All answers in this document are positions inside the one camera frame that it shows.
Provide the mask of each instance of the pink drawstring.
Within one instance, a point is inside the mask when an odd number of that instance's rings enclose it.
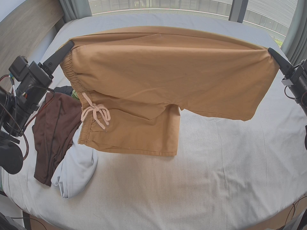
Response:
[[[111,119],[109,110],[103,104],[96,105],[95,103],[92,103],[90,98],[85,93],[82,93],[82,95],[90,104],[90,106],[84,109],[84,111],[82,112],[81,121],[83,122],[84,119],[86,118],[86,115],[90,111],[93,111],[94,120],[99,124],[101,128],[105,129],[105,126],[97,118],[97,112],[100,112],[104,122],[106,123],[107,126],[109,126],[109,120]]]

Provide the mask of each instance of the curtain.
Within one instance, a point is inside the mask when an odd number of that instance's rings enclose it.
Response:
[[[290,28],[281,50],[291,64],[297,65],[307,58],[307,0],[298,0]]]
[[[88,0],[59,0],[64,11],[63,20],[65,23],[92,16]]]

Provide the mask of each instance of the wooden headboard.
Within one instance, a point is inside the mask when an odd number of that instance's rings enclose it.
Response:
[[[26,0],[0,22],[0,77],[19,55],[29,57],[64,16],[59,0]],[[10,81],[1,83],[6,90]]]

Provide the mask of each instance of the white bed sheet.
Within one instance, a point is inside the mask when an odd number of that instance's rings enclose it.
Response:
[[[284,56],[267,32],[248,25],[144,13],[71,21],[42,61],[70,37],[137,25],[225,34],[272,47]],[[52,87],[69,84],[59,67],[54,76]],[[34,179],[36,151],[29,128],[29,156],[17,175],[2,170],[3,189],[26,212],[65,229],[244,229],[286,208],[307,189],[307,119],[284,95],[281,79],[279,71],[250,121],[183,110],[175,157],[99,152],[92,179],[72,199],[61,198],[58,188]]]

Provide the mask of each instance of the wall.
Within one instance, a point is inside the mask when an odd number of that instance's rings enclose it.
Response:
[[[2,21],[11,11],[13,11],[17,6],[23,3],[25,0],[0,0],[0,21]],[[30,61],[40,61],[48,46],[52,42],[56,35],[56,30],[53,27],[44,39],[36,46],[32,54],[28,57]],[[0,212],[6,216],[11,217],[22,217],[22,210],[18,208],[9,198],[0,195]],[[19,224],[23,223],[22,219],[16,220]]]

